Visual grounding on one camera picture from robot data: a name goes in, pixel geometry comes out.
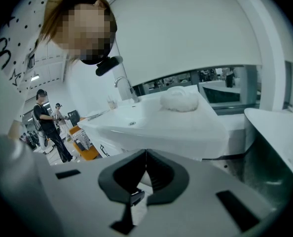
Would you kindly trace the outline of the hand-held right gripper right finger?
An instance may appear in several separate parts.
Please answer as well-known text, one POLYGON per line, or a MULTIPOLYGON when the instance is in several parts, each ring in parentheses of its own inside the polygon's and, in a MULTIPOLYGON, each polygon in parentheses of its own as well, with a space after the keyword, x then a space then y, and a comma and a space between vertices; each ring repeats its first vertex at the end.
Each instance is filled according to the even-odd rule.
POLYGON ((235 237, 241 233, 218 192, 232 192, 259 220, 273 206, 249 186, 210 163, 159 152, 182 165, 189 174, 186 190, 172 203, 151 205, 136 227, 136 237, 235 237))

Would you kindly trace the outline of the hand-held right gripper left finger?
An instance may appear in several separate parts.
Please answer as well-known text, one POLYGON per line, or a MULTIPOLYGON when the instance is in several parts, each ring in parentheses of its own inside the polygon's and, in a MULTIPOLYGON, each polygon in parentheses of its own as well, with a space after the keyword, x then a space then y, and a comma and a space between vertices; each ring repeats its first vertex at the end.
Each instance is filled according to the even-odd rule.
POLYGON ((119 154, 80 163, 50 165, 46 155, 39 154, 39 177, 48 199, 43 237, 146 237, 141 226, 128 235, 110 226, 122 218, 125 206, 110 201, 98 184, 100 172, 130 156, 119 154))

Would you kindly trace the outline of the orange sofa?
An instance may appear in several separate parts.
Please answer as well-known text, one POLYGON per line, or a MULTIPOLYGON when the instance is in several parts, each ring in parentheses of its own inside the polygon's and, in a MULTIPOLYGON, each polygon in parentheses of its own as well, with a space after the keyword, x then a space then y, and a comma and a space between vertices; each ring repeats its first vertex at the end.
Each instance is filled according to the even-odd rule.
MULTIPOLYGON (((81 130, 81 128, 78 125, 74 126, 73 128, 70 129, 70 134, 72 135, 73 133, 77 132, 78 130, 81 130)), ((72 140, 72 142, 73 142, 74 147, 76 148, 76 150, 80 154, 80 156, 86 161, 94 160, 100 155, 93 144, 89 148, 89 150, 82 151, 73 140, 72 140)))

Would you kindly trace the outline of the black white striped blanket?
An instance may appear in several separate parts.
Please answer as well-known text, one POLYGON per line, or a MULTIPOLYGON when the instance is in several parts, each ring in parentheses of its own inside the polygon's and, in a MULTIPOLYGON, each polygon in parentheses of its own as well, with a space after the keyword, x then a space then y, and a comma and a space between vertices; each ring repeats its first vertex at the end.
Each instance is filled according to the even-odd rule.
POLYGON ((83 129, 78 130, 72 134, 72 140, 77 144, 77 146, 82 150, 89 150, 92 143, 83 129))

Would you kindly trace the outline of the white sink vanity cabinet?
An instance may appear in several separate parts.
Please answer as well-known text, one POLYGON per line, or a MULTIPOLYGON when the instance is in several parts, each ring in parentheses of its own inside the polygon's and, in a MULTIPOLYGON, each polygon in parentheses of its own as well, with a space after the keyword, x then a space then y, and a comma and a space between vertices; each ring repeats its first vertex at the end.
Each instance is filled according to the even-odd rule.
POLYGON ((160 104, 163 92, 158 92, 140 97, 139 103, 127 99, 118 102, 114 110, 92 111, 78 126, 109 155, 109 148, 114 148, 116 154, 153 149, 194 160, 219 158, 227 149, 229 133, 197 86, 185 90, 196 93, 197 110, 166 110, 160 104))

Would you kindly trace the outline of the black monitor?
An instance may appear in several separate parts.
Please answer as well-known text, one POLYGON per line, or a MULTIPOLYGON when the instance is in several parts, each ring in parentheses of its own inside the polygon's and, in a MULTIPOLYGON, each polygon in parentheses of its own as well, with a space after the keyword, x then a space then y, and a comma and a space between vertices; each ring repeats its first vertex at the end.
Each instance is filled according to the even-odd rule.
POLYGON ((80 121, 80 116, 77 110, 71 111, 68 113, 69 120, 72 126, 77 126, 77 123, 80 121))

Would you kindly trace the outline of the white fluffy towel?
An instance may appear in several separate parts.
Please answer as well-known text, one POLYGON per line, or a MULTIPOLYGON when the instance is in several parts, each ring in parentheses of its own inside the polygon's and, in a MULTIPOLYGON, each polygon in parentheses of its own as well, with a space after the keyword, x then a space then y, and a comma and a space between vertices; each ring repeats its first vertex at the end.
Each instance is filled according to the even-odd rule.
POLYGON ((182 86, 175 86, 164 91, 160 104, 166 110, 183 113, 197 110, 199 100, 196 93, 188 92, 182 86))

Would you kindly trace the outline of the black bathtub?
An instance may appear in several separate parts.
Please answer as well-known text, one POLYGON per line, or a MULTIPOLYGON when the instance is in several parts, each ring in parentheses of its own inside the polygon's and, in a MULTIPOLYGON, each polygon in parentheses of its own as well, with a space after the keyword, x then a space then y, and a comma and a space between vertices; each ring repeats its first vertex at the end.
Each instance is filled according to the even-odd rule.
POLYGON ((199 86, 201 94, 210 104, 240 102, 241 89, 226 87, 222 80, 203 82, 199 86))

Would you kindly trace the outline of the chrome faucet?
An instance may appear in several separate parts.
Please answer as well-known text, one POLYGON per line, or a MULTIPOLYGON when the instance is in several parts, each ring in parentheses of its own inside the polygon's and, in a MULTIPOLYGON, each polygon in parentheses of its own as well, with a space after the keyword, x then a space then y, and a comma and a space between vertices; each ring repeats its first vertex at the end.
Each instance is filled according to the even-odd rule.
POLYGON ((130 81, 129 81, 129 79, 127 77, 118 77, 114 82, 114 87, 117 88, 119 81, 121 81, 122 79, 124 79, 124 80, 126 80, 128 82, 129 91, 131 93, 131 98, 133 99, 134 103, 139 103, 140 100, 139 100, 138 96, 136 95, 136 92, 135 92, 134 88, 132 87, 132 85, 131 85, 131 83, 130 83, 130 81))

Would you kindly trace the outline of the person's white dotted shirt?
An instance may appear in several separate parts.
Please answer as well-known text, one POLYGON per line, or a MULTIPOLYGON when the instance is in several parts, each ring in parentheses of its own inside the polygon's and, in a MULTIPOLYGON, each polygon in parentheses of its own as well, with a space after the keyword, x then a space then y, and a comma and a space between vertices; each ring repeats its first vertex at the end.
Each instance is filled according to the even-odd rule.
POLYGON ((38 40, 52 1, 20 0, 0 29, 0 118, 8 125, 22 118, 35 68, 66 56, 54 42, 38 40))

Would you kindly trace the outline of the wide pale roller blind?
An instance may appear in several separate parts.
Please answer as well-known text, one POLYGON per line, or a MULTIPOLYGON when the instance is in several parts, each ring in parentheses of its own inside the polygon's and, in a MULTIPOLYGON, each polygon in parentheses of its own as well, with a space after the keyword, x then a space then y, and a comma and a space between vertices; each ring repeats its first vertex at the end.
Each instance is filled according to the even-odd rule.
POLYGON ((261 64, 237 0, 115 0, 111 7, 132 85, 199 68, 261 64))

